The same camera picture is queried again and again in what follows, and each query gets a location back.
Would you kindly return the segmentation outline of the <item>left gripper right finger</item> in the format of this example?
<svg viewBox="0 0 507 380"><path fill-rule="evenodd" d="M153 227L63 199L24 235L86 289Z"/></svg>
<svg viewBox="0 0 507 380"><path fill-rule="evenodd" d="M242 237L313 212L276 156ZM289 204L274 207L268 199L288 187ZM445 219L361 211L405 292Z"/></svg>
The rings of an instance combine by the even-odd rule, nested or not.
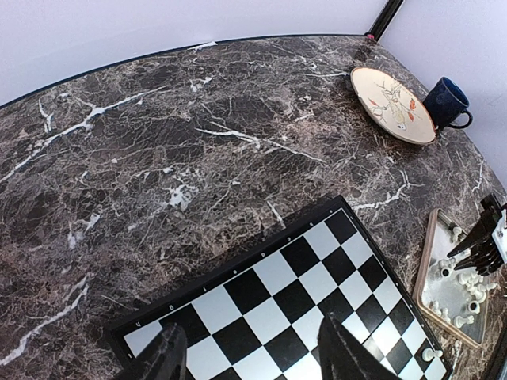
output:
<svg viewBox="0 0 507 380"><path fill-rule="evenodd" d="M328 313L318 331L318 355L323 379L398 379L348 329Z"/></svg>

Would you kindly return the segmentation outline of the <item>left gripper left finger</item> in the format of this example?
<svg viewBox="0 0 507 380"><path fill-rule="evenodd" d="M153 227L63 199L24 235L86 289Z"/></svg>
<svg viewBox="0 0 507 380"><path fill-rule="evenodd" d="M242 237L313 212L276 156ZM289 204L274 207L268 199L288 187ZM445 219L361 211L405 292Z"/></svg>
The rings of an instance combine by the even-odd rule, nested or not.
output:
<svg viewBox="0 0 507 380"><path fill-rule="evenodd" d="M135 379L185 379L186 358L184 329L168 324L136 358Z"/></svg>

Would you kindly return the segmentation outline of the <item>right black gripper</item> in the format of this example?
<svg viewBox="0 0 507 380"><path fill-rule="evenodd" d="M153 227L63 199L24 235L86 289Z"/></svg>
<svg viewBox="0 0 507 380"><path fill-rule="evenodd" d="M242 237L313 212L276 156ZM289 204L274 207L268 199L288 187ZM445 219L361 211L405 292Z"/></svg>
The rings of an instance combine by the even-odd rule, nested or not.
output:
<svg viewBox="0 0 507 380"><path fill-rule="evenodd" d="M448 254L453 258L466 250L455 270L474 268L480 276L489 276L506 264L506 204L500 205L490 193L481 200L483 211L470 233Z"/></svg>

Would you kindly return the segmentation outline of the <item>white bishop chess piece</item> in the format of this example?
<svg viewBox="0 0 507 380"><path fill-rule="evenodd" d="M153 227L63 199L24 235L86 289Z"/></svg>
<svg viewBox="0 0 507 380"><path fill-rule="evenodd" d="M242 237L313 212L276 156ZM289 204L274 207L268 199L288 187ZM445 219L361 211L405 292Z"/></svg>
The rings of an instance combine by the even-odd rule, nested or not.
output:
<svg viewBox="0 0 507 380"><path fill-rule="evenodd" d="M421 353L421 358L425 362L431 362L435 358L441 358L443 352L441 350L435 350L432 348L425 348Z"/></svg>

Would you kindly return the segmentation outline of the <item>black grey chessboard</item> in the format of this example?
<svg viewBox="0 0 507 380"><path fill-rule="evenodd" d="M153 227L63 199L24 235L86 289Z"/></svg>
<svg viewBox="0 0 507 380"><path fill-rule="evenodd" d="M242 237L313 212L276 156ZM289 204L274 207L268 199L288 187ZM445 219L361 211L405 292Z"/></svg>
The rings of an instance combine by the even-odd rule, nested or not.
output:
<svg viewBox="0 0 507 380"><path fill-rule="evenodd" d="M169 324L188 340L190 379L319 379L318 328L333 314L401 379L447 379L440 345L385 256L338 196L203 279L115 322L123 365Z"/></svg>

